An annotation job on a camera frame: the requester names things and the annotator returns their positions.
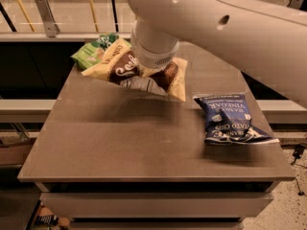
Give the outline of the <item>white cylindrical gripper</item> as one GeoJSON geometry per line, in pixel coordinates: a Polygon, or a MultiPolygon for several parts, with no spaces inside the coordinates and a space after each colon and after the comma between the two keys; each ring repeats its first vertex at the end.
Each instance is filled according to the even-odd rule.
{"type": "Polygon", "coordinates": [[[151,69],[168,65],[175,56],[179,41],[137,19],[131,28],[130,44],[139,63],[151,69]]]}

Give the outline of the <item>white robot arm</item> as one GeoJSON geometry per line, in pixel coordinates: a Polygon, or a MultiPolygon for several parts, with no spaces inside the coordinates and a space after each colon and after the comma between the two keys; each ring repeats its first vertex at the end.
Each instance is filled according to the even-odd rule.
{"type": "Polygon", "coordinates": [[[307,106],[307,15],[257,0],[128,0],[137,17],[133,50],[152,69],[171,60],[180,40],[230,63],[307,106]]]}

